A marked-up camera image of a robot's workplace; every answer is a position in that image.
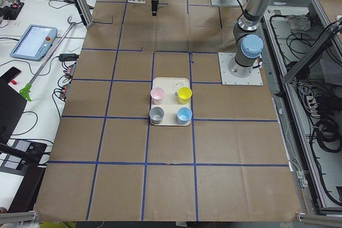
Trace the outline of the pink plastic cup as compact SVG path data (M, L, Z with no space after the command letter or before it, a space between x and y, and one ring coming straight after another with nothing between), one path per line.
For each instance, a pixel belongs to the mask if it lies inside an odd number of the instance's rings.
M163 102L163 99L165 97L165 91L161 87L156 87L151 90L150 96L152 98L152 103L154 105L159 105Z

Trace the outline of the yellow plastic cup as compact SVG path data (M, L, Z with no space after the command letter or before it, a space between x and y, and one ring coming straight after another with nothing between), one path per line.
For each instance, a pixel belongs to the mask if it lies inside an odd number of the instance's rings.
M182 87L178 90L177 96L180 104L187 104L192 97L192 90L188 87Z

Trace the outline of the grey plastic cup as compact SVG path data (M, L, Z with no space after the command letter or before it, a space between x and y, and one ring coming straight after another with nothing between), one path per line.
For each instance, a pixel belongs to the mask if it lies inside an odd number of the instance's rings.
M153 107L149 111L150 121L152 124L160 124L163 121L165 112L161 107Z

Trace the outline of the light blue plastic cup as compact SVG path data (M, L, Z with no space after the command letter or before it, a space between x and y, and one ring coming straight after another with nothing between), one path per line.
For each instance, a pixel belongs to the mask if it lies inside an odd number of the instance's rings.
M192 111L187 107L181 107L177 111L177 124L187 125L192 119Z

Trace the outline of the black power adapter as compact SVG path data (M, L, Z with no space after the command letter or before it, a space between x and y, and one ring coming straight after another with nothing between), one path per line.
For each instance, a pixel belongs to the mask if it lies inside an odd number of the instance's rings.
M59 61L63 62L63 61L76 61L78 60L79 55L76 53L61 53L58 56Z

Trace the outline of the cream plastic tray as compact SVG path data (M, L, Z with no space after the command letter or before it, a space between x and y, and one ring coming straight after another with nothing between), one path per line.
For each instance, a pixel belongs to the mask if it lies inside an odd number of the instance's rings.
M180 104L178 102L178 90L182 87L190 87L190 82L187 78L177 78L177 77L156 77L153 80L152 88L161 87L165 91L165 97L163 99L162 104L154 105L151 103L151 108L153 107L161 107L164 112L163 121L157 126L187 126L191 123L191 121L187 125L178 125L177 124L177 111L181 107L187 107L191 109L190 101L187 104Z

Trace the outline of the blue teach pendant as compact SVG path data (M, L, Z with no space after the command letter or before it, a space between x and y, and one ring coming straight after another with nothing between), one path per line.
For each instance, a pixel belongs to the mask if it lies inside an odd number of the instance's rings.
M40 61L57 36L55 27L30 25L17 42L10 56L17 59Z

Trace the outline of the black smartphone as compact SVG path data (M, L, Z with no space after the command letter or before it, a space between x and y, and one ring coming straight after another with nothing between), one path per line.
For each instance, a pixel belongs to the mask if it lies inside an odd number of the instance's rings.
M5 81L6 83L10 83L16 76L18 76L21 73L21 70L19 70L16 67L11 67L9 70L7 70L3 75L1 75L1 79Z

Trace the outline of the metal reacher grabber pole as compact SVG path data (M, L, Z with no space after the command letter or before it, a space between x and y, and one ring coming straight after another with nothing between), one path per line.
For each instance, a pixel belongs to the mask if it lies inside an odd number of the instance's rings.
M48 54L48 56L46 57L45 61L43 62L43 64L41 64L41 66L38 68L38 70L34 73L33 77L30 79L30 81L25 85L24 88L19 90L20 95L28 100L31 101L30 98L30 89L32 87L32 84L34 83L34 81L37 79L37 77L40 75L41 71L44 69L44 67L46 66L46 64L49 62L49 60L52 58L52 56L54 55L55 51L59 48L60 44L62 43L62 41L66 38L66 36L68 35L68 33L72 30L72 28L78 24L80 24L80 22L75 22L72 21L72 16L70 15L67 18L67 22L69 23L69 27L67 28L67 30L64 32L64 34L62 35L62 37L59 39L59 41L56 43L56 45L53 47L53 49L50 51L50 53Z

